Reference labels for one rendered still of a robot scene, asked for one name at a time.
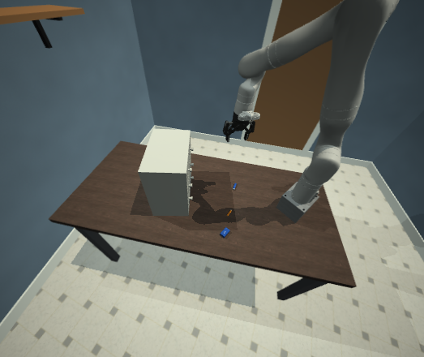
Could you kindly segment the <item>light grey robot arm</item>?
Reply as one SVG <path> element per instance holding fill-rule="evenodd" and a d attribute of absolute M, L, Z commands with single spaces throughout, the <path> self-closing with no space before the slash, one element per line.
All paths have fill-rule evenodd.
<path fill-rule="evenodd" d="M 343 137 L 362 101 L 366 64 L 380 30 L 399 1 L 343 0 L 320 17 L 247 54 L 239 62 L 238 73 L 246 81 L 239 86 L 234 113 L 239 121 L 258 120 L 260 114 L 252 110 L 265 72 L 332 40 L 319 138 L 310 165 L 291 193 L 295 202 L 311 202 L 323 183 L 339 170 Z"/>

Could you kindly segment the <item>grey small chest of drawers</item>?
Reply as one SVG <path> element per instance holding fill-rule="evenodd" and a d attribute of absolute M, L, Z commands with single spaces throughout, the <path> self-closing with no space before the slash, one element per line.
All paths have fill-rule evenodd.
<path fill-rule="evenodd" d="M 189 216 L 186 169 L 190 133 L 152 130 L 138 173 L 153 216 Z"/>

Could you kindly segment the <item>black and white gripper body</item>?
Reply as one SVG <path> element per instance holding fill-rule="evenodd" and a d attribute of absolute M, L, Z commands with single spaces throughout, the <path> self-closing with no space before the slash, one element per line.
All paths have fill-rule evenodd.
<path fill-rule="evenodd" d="M 233 128 L 235 128 L 237 125 L 240 125 L 240 127 L 236 131 L 243 131 L 244 128 L 243 128 L 242 125 L 245 124 L 246 127 L 247 127 L 249 125 L 249 123 L 250 123 L 249 121 L 239 121 L 238 120 L 238 115 L 233 112 L 233 120 L 232 120 L 232 122 L 233 122 L 232 123 Z"/>

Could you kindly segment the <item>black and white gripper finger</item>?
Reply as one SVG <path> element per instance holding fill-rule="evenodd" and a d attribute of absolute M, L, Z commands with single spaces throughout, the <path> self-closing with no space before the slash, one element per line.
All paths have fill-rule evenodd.
<path fill-rule="evenodd" d="M 235 128 L 233 128 L 233 126 L 229 127 L 230 125 L 232 125 L 232 123 L 233 122 L 225 121 L 225 125 L 223 128 L 223 133 L 224 135 L 226 135 L 225 139 L 227 142 L 229 142 L 230 135 L 234 133 L 240 127 L 240 125 L 237 125 Z"/>
<path fill-rule="evenodd" d="M 243 128 L 246 130 L 245 135 L 244 135 L 244 140 L 247 140 L 248 137 L 249 137 L 249 134 L 251 132 L 253 133 L 254 129 L 255 129 L 255 120 L 250 120 L 249 122 L 250 122 L 250 129 L 249 130 L 247 129 L 245 124 L 242 125 Z"/>

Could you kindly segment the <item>blue rectangular block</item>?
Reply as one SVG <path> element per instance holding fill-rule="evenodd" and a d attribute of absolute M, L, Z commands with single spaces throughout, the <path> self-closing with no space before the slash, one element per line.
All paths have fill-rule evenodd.
<path fill-rule="evenodd" d="M 220 235 L 224 238 L 229 232 L 230 230 L 227 227 L 225 227 Z"/>

